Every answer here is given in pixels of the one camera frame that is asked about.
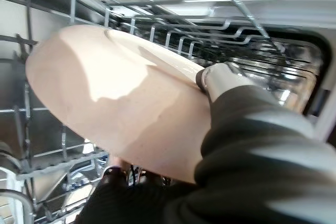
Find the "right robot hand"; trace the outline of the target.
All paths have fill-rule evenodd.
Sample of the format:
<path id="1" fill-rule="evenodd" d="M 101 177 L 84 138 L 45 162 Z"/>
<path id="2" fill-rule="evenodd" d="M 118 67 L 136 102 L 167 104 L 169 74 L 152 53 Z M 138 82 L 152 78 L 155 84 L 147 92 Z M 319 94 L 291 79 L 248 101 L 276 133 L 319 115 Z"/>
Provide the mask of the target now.
<path id="1" fill-rule="evenodd" d="M 211 128 L 196 184 L 126 185 L 106 169 L 76 223 L 335 223 L 335 148 L 226 63 L 200 71 Z"/>

